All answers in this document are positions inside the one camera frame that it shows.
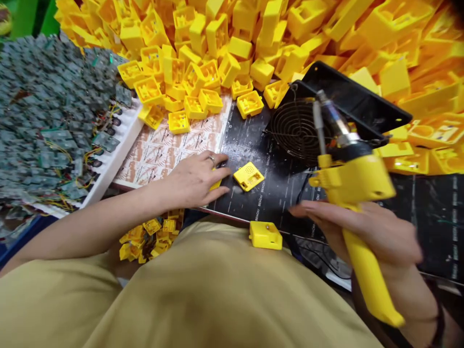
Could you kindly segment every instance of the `pile of circuit boards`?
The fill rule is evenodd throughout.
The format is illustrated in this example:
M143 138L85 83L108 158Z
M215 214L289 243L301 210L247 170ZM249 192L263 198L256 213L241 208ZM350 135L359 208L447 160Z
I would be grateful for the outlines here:
M132 105L123 59L43 35L0 53L0 205L76 210L97 180L98 156L119 144L117 117Z

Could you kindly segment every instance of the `hand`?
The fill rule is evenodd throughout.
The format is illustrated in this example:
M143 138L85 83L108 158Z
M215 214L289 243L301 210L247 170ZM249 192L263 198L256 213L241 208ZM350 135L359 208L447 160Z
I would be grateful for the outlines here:
M415 267L422 260L415 227L376 203L363 203L362 213L357 213L329 203L302 201L289 211L296 217L308 217L317 223L330 247L347 263L350 259L342 227L371 248L384 276L396 276L399 269Z
M225 186L210 191L216 182L232 173L229 168L213 171L214 164L218 165L228 159L227 155L205 151L180 161L163 184L167 187L172 209L207 205L228 193L230 190Z

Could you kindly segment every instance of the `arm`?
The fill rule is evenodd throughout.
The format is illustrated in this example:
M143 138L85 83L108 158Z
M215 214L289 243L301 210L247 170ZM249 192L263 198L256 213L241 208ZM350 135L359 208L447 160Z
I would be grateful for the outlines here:
M179 163L163 180L98 202L55 222L22 248L1 270L0 276L31 260L75 259L106 252L130 229L178 208L206 205L229 191L217 181L231 174L229 168L212 171L213 162L226 161L210 151Z
M315 221L331 248L347 263L350 259L342 227L364 240L377 256L396 310L406 320L400 328L401 334L415 348L429 347L436 333L438 307L416 267L422 260L416 230L411 223L398 219L376 203L365 203L362 208L363 212L357 213L329 203L304 201L290 212ZM460 347L459 340L451 339L460 334L445 311L444 343L452 342L446 346Z

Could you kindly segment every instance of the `black work mat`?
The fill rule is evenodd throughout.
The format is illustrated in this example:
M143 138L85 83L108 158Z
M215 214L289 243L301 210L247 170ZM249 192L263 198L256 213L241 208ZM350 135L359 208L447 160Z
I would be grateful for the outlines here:
M309 219L297 219L287 209L296 204L307 171L263 133L271 112L243 120L235 103L232 105L224 135L222 153L229 155L227 166L235 173L248 162L266 178L250 192L244 192L233 176L222 186L231 191L208 205L218 214L245 221L273 222L283 233L325 243L320 229ZM383 202L399 218L411 221L418 228L418 239L424 252L420 269L428 274L464 283L464 177L392 175L397 196ZM323 190L305 186L303 199L325 198Z

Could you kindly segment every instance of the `yellow soldering gun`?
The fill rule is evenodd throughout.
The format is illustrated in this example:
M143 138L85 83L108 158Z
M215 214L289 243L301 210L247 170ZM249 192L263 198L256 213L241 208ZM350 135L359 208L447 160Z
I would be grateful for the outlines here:
M361 202L394 197L396 192L382 159L372 153L371 146L357 133L351 132L323 91L319 91L317 97L314 123L321 149L318 157L320 170L309 179L309 184L325 189L330 203L356 212L361 211ZM332 156L326 153L321 106L334 129L337 159L343 162L342 165L335 166ZM369 312L391 326L403 325L404 318L394 308L376 256L352 232L343 229L343 237Z

